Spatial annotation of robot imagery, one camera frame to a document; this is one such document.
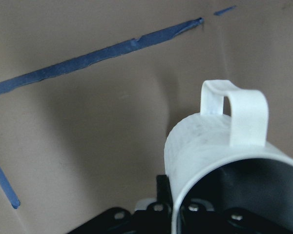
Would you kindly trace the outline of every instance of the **small blue tape piece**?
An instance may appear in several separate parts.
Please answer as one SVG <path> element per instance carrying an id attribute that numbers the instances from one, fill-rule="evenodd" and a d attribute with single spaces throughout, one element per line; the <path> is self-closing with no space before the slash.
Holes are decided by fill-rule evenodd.
<path id="1" fill-rule="evenodd" d="M 139 39 L 127 40 L 113 46 L 57 63 L 19 77 L 0 82 L 0 94 L 10 92 L 18 87 L 57 77 L 88 67 L 96 62 L 140 50 L 158 43 L 173 39 L 175 36 L 192 29 L 204 22 L 203 18 L 190 20 L 169 28 L 146 34 Z"/>
<path id="2" fill-rule="evenodd" d="M 12 189 L 8 179 L 5 177 L 5 174 L 3 173 L 1 167 L 0 167 L 0 186 L 3 189 L 7 198 L 10 200 L 13 208 L 17 209 L 21 204 L 20 200 L 18 196 L 15 194 L 14 190 Z"/>
<path id="3" fill-rule="evenodd" d="M 224 14 L 224 13 L 226 13 L 226 12 L 228 12 L 228 11 L 233 10 L 235 7 L 236 7 L 236 5 L 235 5 L 235 6 L 228 7 L 228 8 L 226 8 L 226 9 L 223 9 L 223 10 L 220 10 L 220 11 L 216 11 L 216 12 L 214 13 L 214 15 L 215 15 L 215 16 L 221 16 L 222 14 Z"/>

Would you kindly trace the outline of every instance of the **mug handle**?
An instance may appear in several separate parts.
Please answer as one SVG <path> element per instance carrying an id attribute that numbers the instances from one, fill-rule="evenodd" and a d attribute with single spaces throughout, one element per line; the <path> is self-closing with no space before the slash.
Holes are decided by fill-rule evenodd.
<path id="1" fill-rule="evenodd" d="M 265 96 L 258 90 L 240 89 L 229 80 L 206 80 L 200 114 L 223 115 L 224 97 L 231 107 L 230 146 L 265 146 L 269 115 Z"/>

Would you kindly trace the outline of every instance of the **metal bolt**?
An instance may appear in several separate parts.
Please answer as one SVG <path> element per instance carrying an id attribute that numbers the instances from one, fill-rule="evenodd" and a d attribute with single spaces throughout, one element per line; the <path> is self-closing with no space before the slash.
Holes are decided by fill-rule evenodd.
<path id="1" fill-rule="evenodd" d="M 155 204 L 153 206 L 154 211 L 162 211 L 164 209 L 164 206 L 162 204 Z"/>
<path id="2" fill-rule="evenodd" d="M 123 219 L 123 218 L 125 218 L 125 212 L 124 211 L 117 212 L 114 215 L 114 219 L 116 219 L 116 220 Z"/>
<path id="3" fill-rule="evenodd" d="M 188 206 L 189 211 L 199 211 L 199 205 L 198 204 L 190 204 Z"/>
<path id="4" fill-rule="evenodd" d="M 237 220 L 237 221 L 240 221 L 243 219 L 243 216 L 238 214 L 238 213 L 234 213 L 231 215 L 231 218 L 234 219 L 234 220 Z"/>

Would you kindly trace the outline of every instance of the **blue tape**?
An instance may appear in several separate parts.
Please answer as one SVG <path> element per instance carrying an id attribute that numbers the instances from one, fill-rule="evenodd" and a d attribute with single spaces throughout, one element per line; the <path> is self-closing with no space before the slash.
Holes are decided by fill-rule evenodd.
<path id="1" fill-rule="evenodd" d="M 0 82 L 0 94 L 10 92 L 18 87 L 39 82 L 44 79 L 57 77 L 59 75 L 67 74 L 76 70 L 83 69 L 96 62 L 114 58 L 120 55 L 128 54 L 130 52 L 140 50 L 151 45 L 173 39 L 175 36 L 194 28 L 204 22 L 203 18 L 190 20 L 169 28 L 162 29 L 150 34 L 146 34 L 139 39 L 127 40 L 113 46 L 83 55 L 77 58 L 42 68 L 35 72 L 31 72 L 19 77 L 8 79 Z"/>
<path id="2" fill-rule="evenodd" d="M 8 179 L 5 177 L 5 174 L 3 173 L 1 167 L 0 167 L 0 186 L 3 189 L 7 198 L 10 200 L 13 208 L 17 209 L 21 204 L 20 200 L 18 196 L 15 194 L 14 190 L 12 189 Z"/>
<path id="3" fill-rule="evenodd" d="M 235 7 L 236 7 L 236 6 L 231 6 L 231 7 L 228 7 L 228 8 L 226 8 L 226 9 L 223 9 L 223 10 L 220 10 L 220 11 L 216 11 L 216 12 L 214 13 L 214 15 L 215 15 L 215 16 L 221 16 L 222 14 L 224 14 L 224 13 L 226 13 L 226 12 L 228 12 L 228 11 L 233 10 Z"/>

